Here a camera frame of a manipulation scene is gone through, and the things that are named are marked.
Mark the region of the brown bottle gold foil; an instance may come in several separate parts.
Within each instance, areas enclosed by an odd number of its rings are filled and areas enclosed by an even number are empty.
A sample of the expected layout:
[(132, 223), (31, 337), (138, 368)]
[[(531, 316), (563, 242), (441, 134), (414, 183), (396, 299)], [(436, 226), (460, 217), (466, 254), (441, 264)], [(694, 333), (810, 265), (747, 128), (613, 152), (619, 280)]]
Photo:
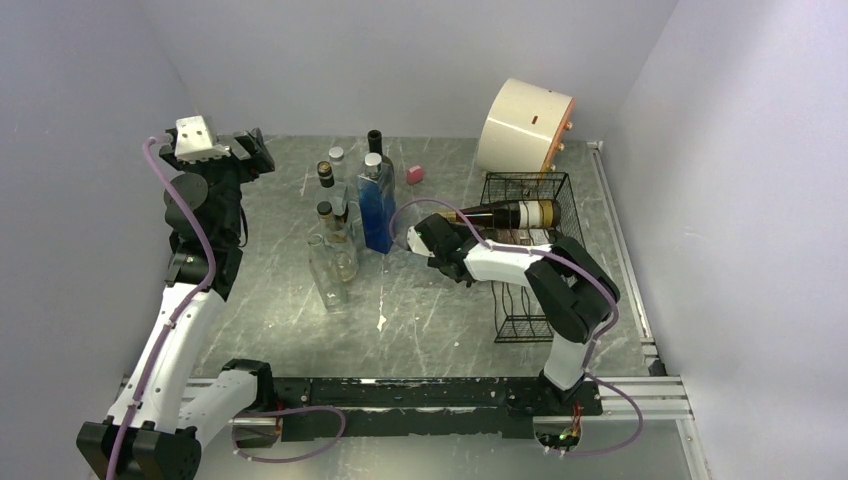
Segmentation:
[(483, 229), (551, 229), (562, 220), (562, 208), (556, 200), (502, 200), (474, 207), (461, 213)]

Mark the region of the clear bottle gold label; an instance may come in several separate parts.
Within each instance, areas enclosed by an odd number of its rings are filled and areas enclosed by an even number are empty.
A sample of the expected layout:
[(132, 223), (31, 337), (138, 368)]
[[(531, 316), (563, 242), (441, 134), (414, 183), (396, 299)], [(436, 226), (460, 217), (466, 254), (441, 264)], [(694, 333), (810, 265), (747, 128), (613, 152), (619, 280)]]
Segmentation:
[(347, 223), (349, 219), (349, 186), (343, 179), (337, 179), (329, 161), (320, 161), (316, 165), (320, 188), (316, 193), (316, 202), (327, 201), (332, 206), (334, 216)]

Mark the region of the blue square bottle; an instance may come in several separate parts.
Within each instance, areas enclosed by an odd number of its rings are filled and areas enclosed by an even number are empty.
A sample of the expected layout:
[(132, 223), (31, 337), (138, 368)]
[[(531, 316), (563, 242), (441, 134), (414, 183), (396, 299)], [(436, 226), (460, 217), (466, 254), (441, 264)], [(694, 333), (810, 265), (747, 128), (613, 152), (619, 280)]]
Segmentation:
[(366, 154), (357, 189), (366, 247), (388, 254), (393, 245), (389, 222), (396, 212), (393, 166), (380, 153)]

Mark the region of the clear bottle white label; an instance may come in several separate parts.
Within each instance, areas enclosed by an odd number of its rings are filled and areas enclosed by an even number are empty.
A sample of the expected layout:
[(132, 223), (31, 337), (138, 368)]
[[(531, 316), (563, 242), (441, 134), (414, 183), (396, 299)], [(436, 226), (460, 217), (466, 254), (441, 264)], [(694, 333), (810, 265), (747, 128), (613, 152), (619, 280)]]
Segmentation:
[(359, 262), (353, 234), (346, 223), (334, 214), (329, 201), (320, 201), (316, 211), (323, 225), (323, 237), (333, 253), (343, 282), (351, 282), (358, 273)]

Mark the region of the green wine bottle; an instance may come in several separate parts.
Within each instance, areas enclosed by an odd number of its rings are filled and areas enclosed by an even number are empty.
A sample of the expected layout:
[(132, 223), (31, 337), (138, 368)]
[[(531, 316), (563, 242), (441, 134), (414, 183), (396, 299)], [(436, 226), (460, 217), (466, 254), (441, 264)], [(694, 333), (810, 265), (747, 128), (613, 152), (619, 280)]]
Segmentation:
[(383, 163), (387, 165), (394, 166), (392, 160), (385, 153), (385, 149), (383, 146), (383, 136), (380, 130), (372, 129), (367, 133), (366, 136), (368, 142), (368, 152), (376, 153), (381, 155), (381, 159)]

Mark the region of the clear plain bottle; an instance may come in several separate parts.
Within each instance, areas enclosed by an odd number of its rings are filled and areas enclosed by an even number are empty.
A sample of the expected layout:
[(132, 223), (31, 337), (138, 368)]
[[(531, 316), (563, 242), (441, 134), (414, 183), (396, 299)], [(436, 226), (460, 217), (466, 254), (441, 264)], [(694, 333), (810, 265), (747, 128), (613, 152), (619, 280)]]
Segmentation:
[(342, 311), (348, 296), (334, 252), (321, 234), (310, 235), (307, 245), (309, 269), (325, 309), (333, 313)]

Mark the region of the clear bottle silver cap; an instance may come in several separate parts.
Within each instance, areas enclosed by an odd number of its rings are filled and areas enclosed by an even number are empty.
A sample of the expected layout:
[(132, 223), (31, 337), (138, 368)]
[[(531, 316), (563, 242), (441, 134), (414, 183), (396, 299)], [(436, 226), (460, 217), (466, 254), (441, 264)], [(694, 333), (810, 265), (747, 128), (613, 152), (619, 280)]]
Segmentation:
[(353, 153), (347, 153), (341, 146), (331, 147), (328, 151), (328, 159), (332, 165), (335, 181), (346, 186), (348, 201), (359, 205), (357, 178), (361, 161)]

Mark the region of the dark bottle brown label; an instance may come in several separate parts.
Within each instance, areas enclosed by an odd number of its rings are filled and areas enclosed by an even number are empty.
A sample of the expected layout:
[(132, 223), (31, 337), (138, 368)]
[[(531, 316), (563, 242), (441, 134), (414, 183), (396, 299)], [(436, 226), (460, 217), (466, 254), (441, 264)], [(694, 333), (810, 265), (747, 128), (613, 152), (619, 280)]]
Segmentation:
[(484, 229), (481, 235), (487, 240), (520, 246), (553, 244), (563, 237), (555, 229)]

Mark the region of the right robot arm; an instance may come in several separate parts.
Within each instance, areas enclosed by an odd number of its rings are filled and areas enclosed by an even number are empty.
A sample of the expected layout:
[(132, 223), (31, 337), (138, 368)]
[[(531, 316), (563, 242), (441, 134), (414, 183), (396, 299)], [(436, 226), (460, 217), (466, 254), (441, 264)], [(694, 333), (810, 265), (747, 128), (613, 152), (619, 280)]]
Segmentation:
[(562, 414), (578, 399), (588, 359), (605, 326), (617, 320), (620, 291), (572, 237), (527, 247), (485, 240), (466, 226), (432, 214), (406, 233), (409, 250), (457, 283), (499, 282), (532, 292), (553, 334), (541, 371), (542, 406)]

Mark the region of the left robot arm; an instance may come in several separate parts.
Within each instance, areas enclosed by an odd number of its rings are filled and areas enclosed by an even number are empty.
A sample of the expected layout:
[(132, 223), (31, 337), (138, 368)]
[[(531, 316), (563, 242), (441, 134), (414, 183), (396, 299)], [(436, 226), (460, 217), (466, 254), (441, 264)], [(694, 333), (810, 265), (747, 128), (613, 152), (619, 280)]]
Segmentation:
[(180, 122), (143, 146), (164, 178), (171, 256), (150, 337), (124, 389), (99, 422), (81, 427), (76, 445), (100, 479), (191, 479), (204, 448), (242, 413), (278, 405), (269, 364), (233, 359), (213, 384), (188, 399), (201, 341), (223, 310), (243, 257), (245, 183), (274, 170), (260, 129), (219, 142)]

